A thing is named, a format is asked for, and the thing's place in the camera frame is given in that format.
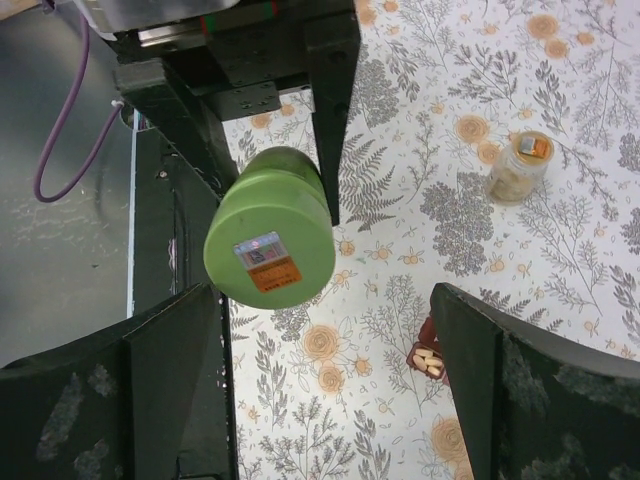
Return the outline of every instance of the metal plate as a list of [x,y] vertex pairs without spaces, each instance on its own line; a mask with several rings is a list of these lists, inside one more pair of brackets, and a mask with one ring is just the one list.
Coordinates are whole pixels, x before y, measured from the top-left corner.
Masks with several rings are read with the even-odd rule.
[[215,114],[226,122],[280,108],[280,95],[274,82],[264,82],[202,97]]
[[75,0],[103,33],[164,25],[233,7],[239,0]]

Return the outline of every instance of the green plastic container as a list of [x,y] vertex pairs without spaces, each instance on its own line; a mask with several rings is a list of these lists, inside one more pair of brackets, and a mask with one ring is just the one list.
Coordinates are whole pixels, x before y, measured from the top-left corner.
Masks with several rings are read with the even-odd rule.
[[299,305],[335,267],[331,215],[313,162],[289,147],[249,163],[220,204],[204,245],[215,286],[255,308]]

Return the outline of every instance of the glass jar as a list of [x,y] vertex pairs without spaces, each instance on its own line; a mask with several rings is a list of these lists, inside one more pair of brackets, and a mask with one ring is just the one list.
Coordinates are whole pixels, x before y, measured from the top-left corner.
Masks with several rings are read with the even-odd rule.
[[540,132],[520,133],[491,168],[487,194],[495,203],[517,205],[542,181],[553,157],[553,142]]

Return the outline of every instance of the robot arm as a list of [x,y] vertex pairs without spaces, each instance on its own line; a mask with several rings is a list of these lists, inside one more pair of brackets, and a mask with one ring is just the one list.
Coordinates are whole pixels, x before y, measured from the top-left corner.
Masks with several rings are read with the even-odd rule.
[[109,44],[118,55],[123,99],[218,200],[237,177],[222,122],[277,110],[280,94],[311,89],[322,181],[339,224],[338,170],[360,49],[353,0],[241,0],[213,14],[114,35]]

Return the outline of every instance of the patterned surface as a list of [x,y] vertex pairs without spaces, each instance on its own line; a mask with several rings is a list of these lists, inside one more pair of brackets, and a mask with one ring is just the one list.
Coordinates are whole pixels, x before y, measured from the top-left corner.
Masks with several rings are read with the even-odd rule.
[[[333,281],[289,310],[234,306],[243,479],[471,478],[449,388],[405,365],[435,282],[636,358],[633,4],[359,1]],[[272,144],[315,155],[309,107],[293,95],[230,124],[240,162]],[[490,164],[527,129],[555,140],[545,185],[488,204]]]

